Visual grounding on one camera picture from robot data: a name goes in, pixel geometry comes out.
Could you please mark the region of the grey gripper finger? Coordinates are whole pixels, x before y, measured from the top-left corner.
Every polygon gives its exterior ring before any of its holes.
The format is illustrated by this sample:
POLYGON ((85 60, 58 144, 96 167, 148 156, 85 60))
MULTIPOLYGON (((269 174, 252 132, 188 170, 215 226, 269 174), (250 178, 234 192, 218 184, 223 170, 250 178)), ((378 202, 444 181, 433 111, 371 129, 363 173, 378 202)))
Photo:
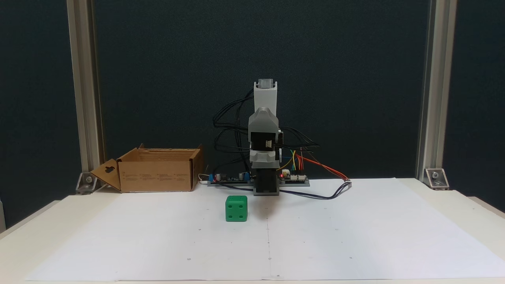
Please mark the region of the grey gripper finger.
POLYGON ((264 129, 266 132, 279 131, 279 120, 269 108, 264 108, 264 129))
POLYGON ((249 132, 263 132, 263 113, 264 108, 260 107, 249 117, 249 132))

